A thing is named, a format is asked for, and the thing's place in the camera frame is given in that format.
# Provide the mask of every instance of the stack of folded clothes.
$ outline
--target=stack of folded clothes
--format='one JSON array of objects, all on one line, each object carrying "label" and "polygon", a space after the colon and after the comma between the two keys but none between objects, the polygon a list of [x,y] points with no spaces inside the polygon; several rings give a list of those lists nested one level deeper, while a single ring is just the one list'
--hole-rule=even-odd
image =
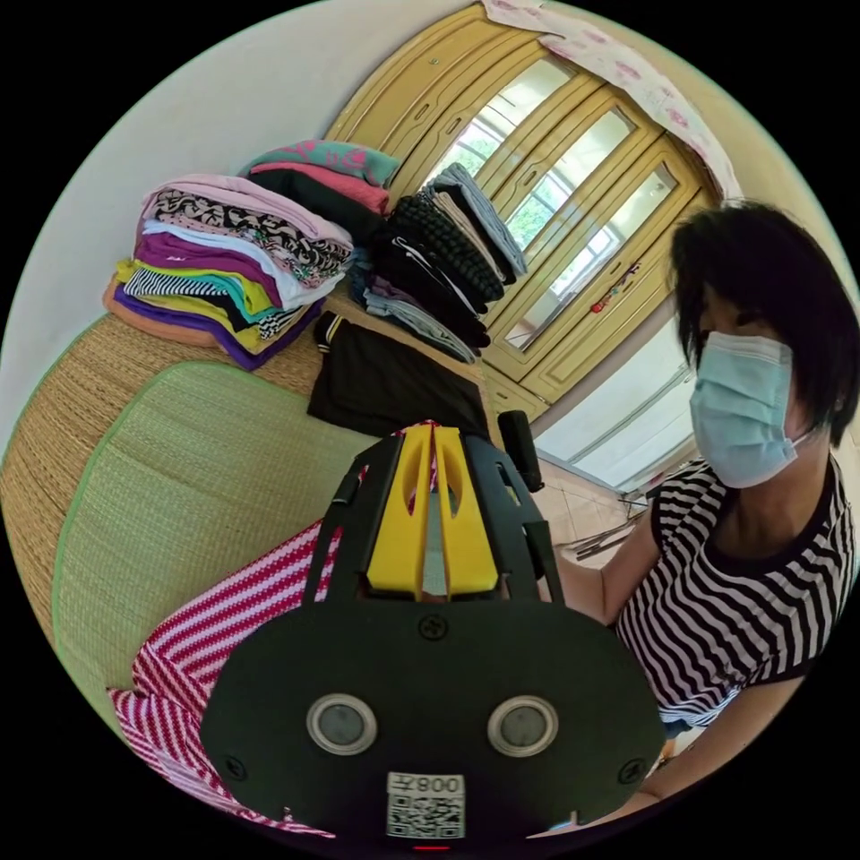
[{"label": "stack of folded clothes", "polygon": [[516,240],[459,164],[402,197],[354,262],[352,295],[368,313],[464,362],[489,345],[480,317],[527,272]]},{"label": "stack of folded clothes", "polygon": [[220,347],[254,370],[298,337],[385,227],[396,159],[303,141],[242,176],[195,174],[146,199],[106,308],[170,340]]}]

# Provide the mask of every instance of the woman's arm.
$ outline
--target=woman's arm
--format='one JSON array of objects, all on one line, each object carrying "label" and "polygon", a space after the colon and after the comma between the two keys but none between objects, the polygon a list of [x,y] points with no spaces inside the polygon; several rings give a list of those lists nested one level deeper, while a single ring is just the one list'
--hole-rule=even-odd
[{"label": "woman's arm", "polygon": [[648,806],[665,800],[709,777],[728,764],[751,744],[779,714],[794,695],[803,678],[761,684],[738,693],[726,709],[693,744],[648,777],[640,790],[621,807],[604,818],[577,827],[576,822],[556,830],[539,834],[555,836],[586,827],[598,827],[637,813]]},{"label": "woman's arm", "polygon": [[602,570],[576,564],[565,557],[563,549],[556,548],[564,603],[602,624],[612,624],[659,556],[650,508]]}]

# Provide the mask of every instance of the screw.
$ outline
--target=screw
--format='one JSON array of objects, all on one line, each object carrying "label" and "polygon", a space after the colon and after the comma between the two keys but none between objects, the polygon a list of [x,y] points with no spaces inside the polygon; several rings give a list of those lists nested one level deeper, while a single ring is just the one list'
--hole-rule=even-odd
[{"label": "screw", "polygon": [[437,642],[448,633],[448,622],[441,615],[425,615],[418,622],[418,632],[427,640]]},{"label": "screw", "polygon": [[623,786],[631,786],[634,782],[638,782],[645,772],[644,759],[630,759],[619,771],[618,781]]},{"label": "screw", "polygon": [[229,755],[224,760],[224,767],[227,773],[236,780],[236,782],[244,781],[248,774],[245,770],[245,765],[239,760],[234,759],[232,755]]}]

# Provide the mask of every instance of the yellow plastic part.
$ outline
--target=yellow plastic part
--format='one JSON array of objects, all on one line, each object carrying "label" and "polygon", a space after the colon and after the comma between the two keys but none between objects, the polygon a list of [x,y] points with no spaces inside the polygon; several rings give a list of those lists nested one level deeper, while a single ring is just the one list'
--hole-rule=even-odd
[{"label": "yellow plastic part", "polygon": [[[460,431],[456,427],[436,427],[434,439],[448,599],[490,591],[499,574],[469,476]],[[452,511],[452,493],[457,500],[456,512]]]},{"label": "yellow plastic part", "polygon": [[[406,431],[394,483],[385,503],[383,520],[367,571],[372,589],[410,593],[421,599],[427,519],[430,512],[430,463],[433,428],[410,427]],[[409,499],[415,504],[409,513]]]}]

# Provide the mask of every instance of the woman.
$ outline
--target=woman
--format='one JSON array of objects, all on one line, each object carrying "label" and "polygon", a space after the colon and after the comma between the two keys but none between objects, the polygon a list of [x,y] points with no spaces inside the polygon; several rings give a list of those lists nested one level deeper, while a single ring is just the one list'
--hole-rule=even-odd
[{"label": "woman", "polygon": [[856,576],[830,448],[857,411],[860,327],[829,259],[785,215],[744,202],[677,229],[671,267],[702,460],[659,488],[602,571],[558,563],[567,605],[640,661],[667,737],[707,731],[596,824],[748,745],[821,654]]}]

